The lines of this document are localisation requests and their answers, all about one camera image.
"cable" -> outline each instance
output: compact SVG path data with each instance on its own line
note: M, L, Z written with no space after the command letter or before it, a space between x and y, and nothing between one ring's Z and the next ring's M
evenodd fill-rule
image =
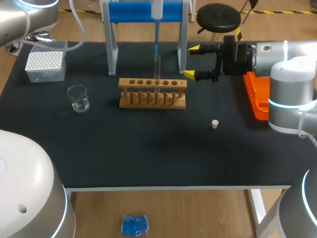
M75 46L72 46L72 47L69 47L69 48L53 48L53 47L49 47L49 46L45 46L45 45L42 45L38 42L32 42L32 41L27 41L27 40L21 40L22 43L24 44L29 44L29 45L33 45L33 46L37 46L37 47L41 47L41 48L45 48L45 49L48 49L50 51L63 51L63 52L67 52L67 51L72 51L72 50L75 50L79 47L81 47L83 45L83 43L86 41L86 32L85 32L85 28L83 26L83 24L81 23L78 15L77 15L77 12L76 12L76 9L75 9L75 6L74 6L74 2L73 0L69 0L69 5L70 5L70 9L71 11L73 12L73 15L79 25L79 28L82 32L82 40L81 42L79 42L77 45ZM26 18L27 18L27 26L26 26L26 33L29 32L29 29L30 29L30 15L26 12Z
M311 142L314 144L314 146L317 148L317 140L310 134L302 131L302 126L303 126L303 123L304 123L304 118L306 116L306 113L310 110L311 108L309 109L306 109L302 112L302 115L299 119L299 122L298 122L298 131L297 131L297 134L300 138L305 138L306 136L308 136L309 140L311 140Z
M31 26L31 20L30 20L30 15L29 15L29 12L28 10L25 8L25 6L23 4L20 5L22 10L24 11L25 13L25 16L26 16L26 27L25 27L25 32L24 32L24 35L23 35L23 38L26 37L26 35L29 33L29 30L30 30L30 26Z

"test tube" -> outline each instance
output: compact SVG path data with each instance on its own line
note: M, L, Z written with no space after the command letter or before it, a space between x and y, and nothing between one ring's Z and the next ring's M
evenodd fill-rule
M154 55L154 83L156 85L159 85L159 80L160 80L160 56ZM154 92L159 93L159 88L155 88Z

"blue object on floor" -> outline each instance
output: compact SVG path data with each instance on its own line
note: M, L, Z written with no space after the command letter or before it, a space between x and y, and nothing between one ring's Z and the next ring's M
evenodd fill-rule
M121 235L128 237L144 237L149 230L148 218L144 216L125 215L121 227Z

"wooden test tube rack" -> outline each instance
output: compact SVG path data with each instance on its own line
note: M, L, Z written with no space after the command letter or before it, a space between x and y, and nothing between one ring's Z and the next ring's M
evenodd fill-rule
M187 88L187 81L182 79L160 79L159 82L147 78L120 78L119 87L121 92L121 108L144 108L144 109L185 109L186 95L184 90ZM138 91L128 92L127 88L137 88ZM141 89L155 88L163 91L164 89L175 89L177 92L142 92Z

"black tablecloth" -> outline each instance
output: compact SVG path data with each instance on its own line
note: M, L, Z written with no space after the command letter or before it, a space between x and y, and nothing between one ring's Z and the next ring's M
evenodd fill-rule
M159 50L161 78L183 78L176 44ZM153 43L120 43L116 77L107 74L105 43L85 43L67 53L65 80L52 83L29 82L29 51L23 47L0 97L0 129L39 143L65 187L291 185L315 163L308 139L254 117L242 77L188 80L186 110L120 109L118 78L153 78ZM187 69L214 61L187 56ZM85 113L68 101L73 84L87 86Z

